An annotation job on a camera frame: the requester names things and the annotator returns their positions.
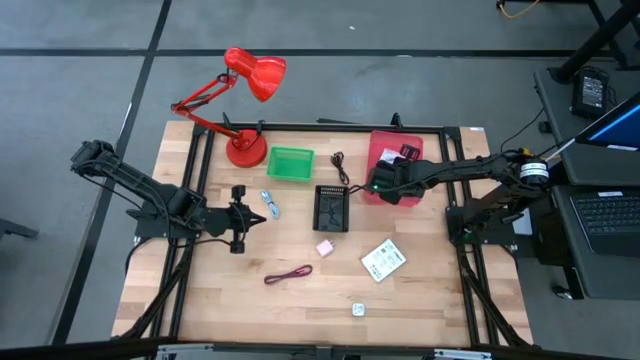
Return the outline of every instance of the red cable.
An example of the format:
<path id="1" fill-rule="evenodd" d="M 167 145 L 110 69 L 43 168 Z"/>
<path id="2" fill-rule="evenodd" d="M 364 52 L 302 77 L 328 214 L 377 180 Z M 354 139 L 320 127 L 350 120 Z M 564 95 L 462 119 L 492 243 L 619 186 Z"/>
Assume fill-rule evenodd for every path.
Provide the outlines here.
<path id="1" fill-rule="evenodd" d="M 277 283 L 280 280 L 283 279 L 287 279 L 287 278 L 293 278 L 293 277 L 303 277 L 303 276 L 307 276 L 309 274 L 311 274 L 311 271 L 313 271 L 313 267 L 311 265 L 302 265 L 299 268 L 288 272 L 286 274 L 282 274 L 282 275 L 267 275 L 264 277 L 264 283 L 265 285 L 273 285 L 275 283 Z"/>

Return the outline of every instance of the power adapter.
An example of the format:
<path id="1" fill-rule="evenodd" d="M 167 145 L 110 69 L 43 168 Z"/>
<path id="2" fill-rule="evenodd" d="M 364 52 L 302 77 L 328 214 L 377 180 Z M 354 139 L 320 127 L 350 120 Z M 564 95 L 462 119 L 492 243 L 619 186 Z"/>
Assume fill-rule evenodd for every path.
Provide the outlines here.
<path id="1" fill-rule="evenodd" d="M 573 78 L 571 113 L 596 120 L 606 111 L 609 79 L 601 71 L 581 69 Z"/>

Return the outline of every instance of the lamp base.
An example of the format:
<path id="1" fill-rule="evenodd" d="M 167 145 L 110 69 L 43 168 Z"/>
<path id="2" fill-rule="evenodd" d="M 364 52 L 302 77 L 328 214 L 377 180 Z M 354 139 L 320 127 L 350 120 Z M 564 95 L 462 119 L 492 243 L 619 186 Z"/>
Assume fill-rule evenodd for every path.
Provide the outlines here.
<path id="1" fill-rule="evenodd" d="M 234 143 L 234 139 L 229 139 L 227 143 L 227 157 L 229 161 L 237 167 L 253 167 L 262 162 L 267 157 L 267 141 L 264 136 L 258 136 L 255 130 L 240 130 L 242 137 L 248 140 L 244 146 Z"/>

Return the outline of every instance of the small white cube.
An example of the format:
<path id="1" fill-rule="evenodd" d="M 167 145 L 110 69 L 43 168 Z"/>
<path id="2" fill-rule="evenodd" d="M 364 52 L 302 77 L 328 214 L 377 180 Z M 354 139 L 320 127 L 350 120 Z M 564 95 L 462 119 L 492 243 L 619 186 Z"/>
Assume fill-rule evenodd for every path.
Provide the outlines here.
<path id="1" fill-rule="evenodd" d="M 354 303 L 351 311 L 353 316 L 364 316 L 364 304 Z"/>

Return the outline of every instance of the pink plastic bin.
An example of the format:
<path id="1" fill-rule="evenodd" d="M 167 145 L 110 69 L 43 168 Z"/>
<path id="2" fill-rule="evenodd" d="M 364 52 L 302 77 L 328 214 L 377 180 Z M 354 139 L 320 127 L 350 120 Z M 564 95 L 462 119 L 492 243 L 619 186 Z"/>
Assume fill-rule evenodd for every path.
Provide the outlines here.
<path id="1" fill-rule="evenodd" d="M 398 134 L 398 133 L 390 133 L 386 131 L 378 131 L 374 130 L 371 132 L 371 139 L 369 140 L 369 160 L 367 161 L 367 179 L 369 179 L 369 173 L 371 169 L 376 166 L 378 160 L 380 160 L 380 156 L 384 149 L 389 149 L 393 151 L 400 152 L 402 149 L 402 145 L 407 144 L 413 147 L 420 149 L 419 159 L 422 157 L 423 150 L 423 141 L 421 137 L 407 135 L 407 134 Z M 363 191 L 364 200 L 367 204 L 372 205 L 382 205 L 388 204 L 387 202 L 380 199 L 380 195 L 371 194 L 368 191 Z M 400 206 L 413 207 L 416 206 L 420 202 L 420 198 L 402 198 L 400 199 Z"/>

